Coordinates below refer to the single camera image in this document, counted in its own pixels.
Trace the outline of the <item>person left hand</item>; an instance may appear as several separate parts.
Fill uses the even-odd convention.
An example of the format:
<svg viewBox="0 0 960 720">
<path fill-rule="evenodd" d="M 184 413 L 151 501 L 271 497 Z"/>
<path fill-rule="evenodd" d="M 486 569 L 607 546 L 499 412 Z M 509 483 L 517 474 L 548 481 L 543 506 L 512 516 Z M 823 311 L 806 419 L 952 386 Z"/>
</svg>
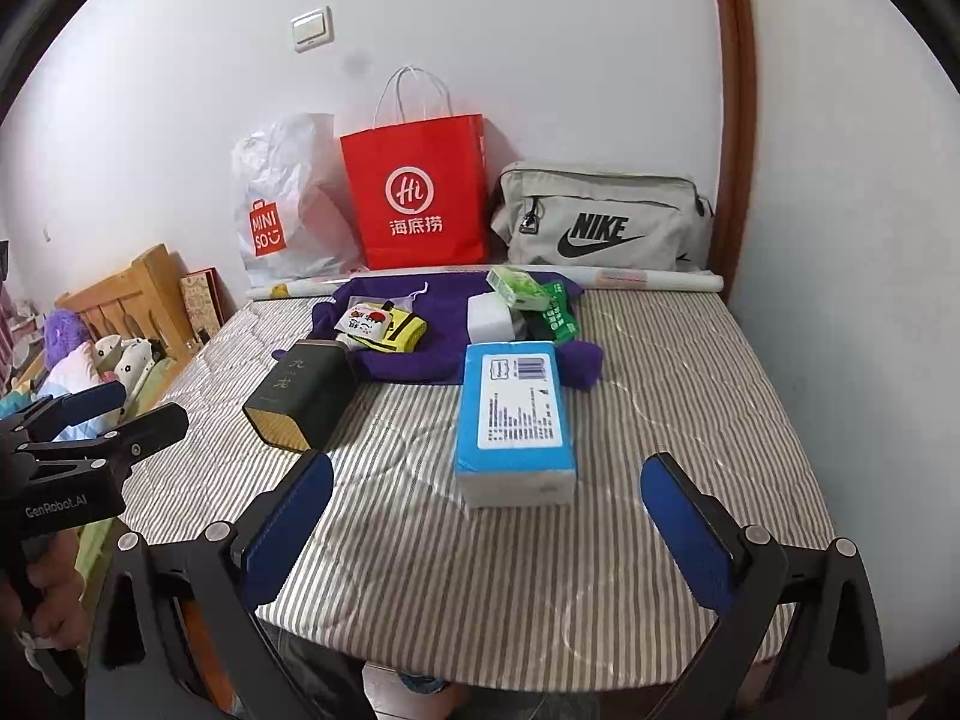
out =
<svg viewBox="0 0 960 720">
<path fill-rule="evenodd" d="M 57 650 L 73 650 L 86 640 L 85 581 L 76 570 L 80 538 L 75 528 L 57 533 L 44 554 L 28 566 L 29 582 L 43 600 L 32 615 L 34 632 Z"/>
</svg>

